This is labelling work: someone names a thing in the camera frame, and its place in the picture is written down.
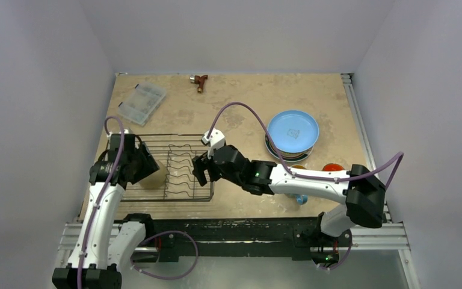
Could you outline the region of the white bowl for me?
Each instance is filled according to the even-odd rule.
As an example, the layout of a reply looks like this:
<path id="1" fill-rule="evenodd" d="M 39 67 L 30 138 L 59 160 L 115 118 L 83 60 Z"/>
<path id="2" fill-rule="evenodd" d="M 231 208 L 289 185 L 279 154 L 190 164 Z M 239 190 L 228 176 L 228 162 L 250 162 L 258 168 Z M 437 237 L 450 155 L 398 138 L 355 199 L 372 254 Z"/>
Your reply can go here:
<path id="1" fill-rule="evenodd" d="M 163 163 L 158 163 L 159 169 L 148 177 L 140 180 L 138 185 L 146 190 L 153 190 L 162 187 L 166 182 L 168 174 L 167 168 Z"/>

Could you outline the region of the light blue plate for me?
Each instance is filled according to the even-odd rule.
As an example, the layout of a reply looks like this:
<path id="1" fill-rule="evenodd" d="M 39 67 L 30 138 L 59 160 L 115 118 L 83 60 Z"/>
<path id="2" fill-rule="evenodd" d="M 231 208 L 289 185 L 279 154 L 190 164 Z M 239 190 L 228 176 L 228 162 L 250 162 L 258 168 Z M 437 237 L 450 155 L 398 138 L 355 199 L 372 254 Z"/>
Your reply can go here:
<path id="1" fill-rule="evenodd" d="M 276 114 L 267 126 L 274 145 L 280 151 L 304 152 L 316 144 L 320 128 L 313 116 L 301 110 Z"/>

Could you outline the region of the blue butterfly mug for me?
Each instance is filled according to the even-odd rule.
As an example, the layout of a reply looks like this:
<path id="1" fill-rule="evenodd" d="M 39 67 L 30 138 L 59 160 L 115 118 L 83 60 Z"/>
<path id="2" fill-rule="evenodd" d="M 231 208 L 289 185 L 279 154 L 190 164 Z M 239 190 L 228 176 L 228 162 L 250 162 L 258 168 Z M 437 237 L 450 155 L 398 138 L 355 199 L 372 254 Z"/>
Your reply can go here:
<path id="1" fill-rule="evenodd" d="M 308 197 L 304 194 L 295 194 L 293 196 L 293 198 L 296 200 L 296 202 L 299 204 L 299 205 L 304 205 L 307 203 L 308 201 Z"/>

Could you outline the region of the orange mug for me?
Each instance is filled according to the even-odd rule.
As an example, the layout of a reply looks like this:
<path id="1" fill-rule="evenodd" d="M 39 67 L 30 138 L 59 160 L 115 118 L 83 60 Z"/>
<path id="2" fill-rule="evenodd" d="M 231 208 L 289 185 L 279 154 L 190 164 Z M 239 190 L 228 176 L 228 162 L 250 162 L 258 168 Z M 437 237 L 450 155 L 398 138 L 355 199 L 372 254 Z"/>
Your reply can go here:
<path id="1" fill-rule="evenodd" d="M 328 163 L 322 168 L 322 171 L 325 171 L 325 172 L 334 172 L 334 171 L 341 171 L 341 170 L 345 170 L 344 167 L 336 163 Z"/>

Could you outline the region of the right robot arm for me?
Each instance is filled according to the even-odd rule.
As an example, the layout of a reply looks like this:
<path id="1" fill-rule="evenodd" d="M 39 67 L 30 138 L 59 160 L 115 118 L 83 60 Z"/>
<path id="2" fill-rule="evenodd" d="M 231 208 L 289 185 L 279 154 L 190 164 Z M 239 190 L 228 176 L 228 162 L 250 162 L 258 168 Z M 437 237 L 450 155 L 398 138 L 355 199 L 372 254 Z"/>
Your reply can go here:
<path id="1" fill-rule="evenodd" d="M 192 164 L 201 186 L 225 179 L 257 196 L 298 194 L 337 202 L 336 208 L 320 215 L 313 230 L 322 245 L 355 225 L 372 229 L 383 225 L 386 185 L 360 164 L 340 171 L 284 168 L 280 163 L 249 160 L 232 145 L 194 157 Z"/>

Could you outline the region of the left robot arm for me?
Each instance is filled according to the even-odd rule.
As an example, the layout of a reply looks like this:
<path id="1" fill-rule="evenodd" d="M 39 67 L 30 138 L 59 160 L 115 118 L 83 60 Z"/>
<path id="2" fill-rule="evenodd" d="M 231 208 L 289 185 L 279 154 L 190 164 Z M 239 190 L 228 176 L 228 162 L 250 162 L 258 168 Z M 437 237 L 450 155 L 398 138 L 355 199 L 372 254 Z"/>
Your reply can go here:
<path id="1" fill-rule="evenodd" d="M 90 168 L 90 192 L 82 228 L 66 265 L 52 274 L 55 288 L 121 288 L 121 270 L 139 244 L 155 240 L 148 214 L 129 214 L 114 240 L 116 212 L 128 184 L 154 174 L 159 166 L 142 139 L 129 131 L 110 134 L 108 149 Z"/>

